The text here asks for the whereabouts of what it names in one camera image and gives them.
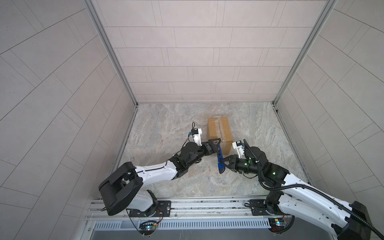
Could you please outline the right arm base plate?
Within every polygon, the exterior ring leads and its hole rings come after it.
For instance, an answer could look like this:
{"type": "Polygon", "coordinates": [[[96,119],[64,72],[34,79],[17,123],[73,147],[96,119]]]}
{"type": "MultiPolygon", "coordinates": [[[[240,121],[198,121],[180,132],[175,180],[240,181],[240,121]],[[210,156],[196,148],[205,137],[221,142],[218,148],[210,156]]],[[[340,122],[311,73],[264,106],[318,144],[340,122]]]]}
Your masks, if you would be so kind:
{"type": "Polygon", "coordinates": [[[281,212],[279,209],[275,210],[273,213],[269,210],[267,210],[267,207],[264,204],[265,200],[256,200],[251,199],[249,200],[248,204],[250,205],[249,208],[251,209],[253,216],[283,216],[284,213],[281,212]]]}

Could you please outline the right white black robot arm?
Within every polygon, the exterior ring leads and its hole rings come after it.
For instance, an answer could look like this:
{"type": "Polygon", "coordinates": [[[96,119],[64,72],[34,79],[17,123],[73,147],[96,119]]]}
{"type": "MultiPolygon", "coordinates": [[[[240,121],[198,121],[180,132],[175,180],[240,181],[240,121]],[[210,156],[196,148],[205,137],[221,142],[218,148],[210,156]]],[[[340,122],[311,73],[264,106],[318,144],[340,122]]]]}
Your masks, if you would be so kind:
{"type": "Polygon", "coordinates": [[[373,225],[365,205],[348,203],[305,183],[289,170],[268,161],[257,147],[244,155],[221,160],[226,168],[239,174],[255,174],[267,191],[262,210],[271,215],[292,215],[328,231],[339,240],[369,240],[373,225]]]}

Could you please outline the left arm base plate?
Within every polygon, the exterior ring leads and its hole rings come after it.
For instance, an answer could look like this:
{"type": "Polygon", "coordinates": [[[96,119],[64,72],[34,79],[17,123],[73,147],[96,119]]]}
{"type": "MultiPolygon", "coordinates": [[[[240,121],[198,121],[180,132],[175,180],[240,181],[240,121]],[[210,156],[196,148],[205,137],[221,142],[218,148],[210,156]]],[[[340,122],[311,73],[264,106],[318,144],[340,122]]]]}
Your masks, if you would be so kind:
{"type": "Polygon", "coordinates": [[[169,217],[171,210],[171,201],[158,201],[153,204],[148,210],[141,212],[139,210],[129,210],[131,218],[156,218],[156,217],[169,217]]]}

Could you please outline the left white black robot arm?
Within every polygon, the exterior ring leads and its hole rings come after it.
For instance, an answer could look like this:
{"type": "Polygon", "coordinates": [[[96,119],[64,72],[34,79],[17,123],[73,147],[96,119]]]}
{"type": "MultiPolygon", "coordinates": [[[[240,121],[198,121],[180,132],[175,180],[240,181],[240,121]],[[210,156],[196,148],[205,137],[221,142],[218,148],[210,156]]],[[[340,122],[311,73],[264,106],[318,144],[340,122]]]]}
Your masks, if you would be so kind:
{"type": "Polygon", "coordinates": [[[221,139],[208,140],[199,146],[186,143],[180,151],[165,163],[151,166],[134,166],[126,162],[117,168],[100,185],[99,192],[109,216],[126,209],[138,210],[145,216],[157,211],[159,202],[154,193],[145,187],[161,181],[171,181],[186,174],[189,167],[219,151],[221,139]]]}

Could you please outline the blue utility knife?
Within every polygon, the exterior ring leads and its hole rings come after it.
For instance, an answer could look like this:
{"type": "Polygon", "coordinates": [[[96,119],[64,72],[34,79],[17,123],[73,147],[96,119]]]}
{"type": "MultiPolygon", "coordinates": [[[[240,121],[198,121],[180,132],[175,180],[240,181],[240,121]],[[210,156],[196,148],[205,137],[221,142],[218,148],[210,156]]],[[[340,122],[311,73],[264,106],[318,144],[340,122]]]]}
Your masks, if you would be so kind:
{"type": "Polygon", "coordinates": [[[226,167],[223,165],[223,153],[222,153],[222,150],[221,150],[221,146],[218,147],[218,151],[217,151],[217,158],[218,158],[218,170],[219,170],[219,174],[223,174],[224,171],[226,170],[226,167]]]}

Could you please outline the brown taped cardboard box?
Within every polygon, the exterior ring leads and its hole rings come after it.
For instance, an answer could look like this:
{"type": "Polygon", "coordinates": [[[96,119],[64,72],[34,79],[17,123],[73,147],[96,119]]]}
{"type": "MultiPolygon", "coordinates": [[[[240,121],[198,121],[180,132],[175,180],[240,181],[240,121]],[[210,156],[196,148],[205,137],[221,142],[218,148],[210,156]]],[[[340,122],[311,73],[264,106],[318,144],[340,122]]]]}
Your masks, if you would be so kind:
{"type": "Polygon", "coordinates": [[[215,116],[208,119],[207,139],[221,139],[220,147],[224,156],[230,154],[233,143],[232,131],[227,117],[215,116]]]}

